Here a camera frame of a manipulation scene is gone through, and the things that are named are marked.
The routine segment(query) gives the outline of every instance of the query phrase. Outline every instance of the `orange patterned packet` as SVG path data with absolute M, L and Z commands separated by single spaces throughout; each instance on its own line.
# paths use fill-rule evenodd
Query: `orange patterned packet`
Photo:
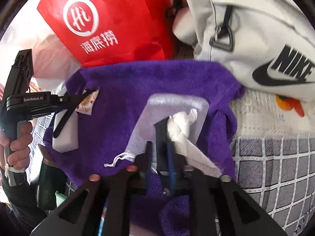
M 95 102 L 99 92 L 100 92 L 100 88 L 98 88 L 98 90 L 96 90 L 93 93 L 91 93 L 90 95 L 88 95 L 78 105 L 78 107 L 76 108 L 76 111 L 80 112 L 80 113 L 83 113 L 83 114 L 91 115 L 94 102 Z

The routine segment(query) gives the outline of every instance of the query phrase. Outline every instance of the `purple towel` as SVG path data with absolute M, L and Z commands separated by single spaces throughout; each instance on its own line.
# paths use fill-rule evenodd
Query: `purple towel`
M 44 136 L 48 151 L 77 186 L 91 174 L 112 175 L 130 164 L 124 160 L 116 168 L 104 167 L 124 152 L 148 98 L 156 93 L 191 95 L 208 101 L 210 107 L 197 146 L 224 174 L 235 178 L 229 140 L 237 122 L 229 102 L 240 98 L 244 88 L 220 64 L 194 60 L 120 63 L 81 69 L 67 82 L 72 94 L 98 87 L 92 115 L 79 114 L 79 149 L 60 154 L 52 149 L 52 128 Z M 159 234 L 184 236 L 188 235 L 188 213 L 188 198 L 166 200 L 157 175 L 152 174 L 148 195 L 133 199 L 130 217 Z

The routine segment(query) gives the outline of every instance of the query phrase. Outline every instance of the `human hand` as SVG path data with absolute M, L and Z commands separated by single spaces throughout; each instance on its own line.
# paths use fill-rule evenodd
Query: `human hand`
M 4 134 L 3 130 L 0 130 L 0 167 L 2 170 L 5 170 L 5 161 L 4 161 L 4 147 L 9 146 L 11 150 L 14 151 L 11 154 L 7 161 L 10 165 L 13 165 L 13 168 L 16 170 L 21 170 L 22 168 L 27 168 L 30 164 L 30 148 L 28 145 L 32 143 L 33 136 L 31 132 L 33 126 L 30 122 L 24 124 L 21 127 L 21 137 L 10 144 L 10 140 Z

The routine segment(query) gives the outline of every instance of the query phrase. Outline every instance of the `red bag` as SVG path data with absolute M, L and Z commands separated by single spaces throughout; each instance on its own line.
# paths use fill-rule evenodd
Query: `red bag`
M 85 67 L 173 57 L 169 0 L 41 0 L 37 9 Z

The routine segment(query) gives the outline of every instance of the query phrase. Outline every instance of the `grey plaid bedsheet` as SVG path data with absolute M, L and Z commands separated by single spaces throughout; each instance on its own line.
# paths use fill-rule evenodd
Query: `grey plaid bedsheet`
M 39 118 L 32 157 L 52 116 Z M 315 212 L 315 136 L 235 137 L 230 144 L 238 184 L 286 231 L 298 235 Z M 66 183 L 65 195 L 77 187 Z

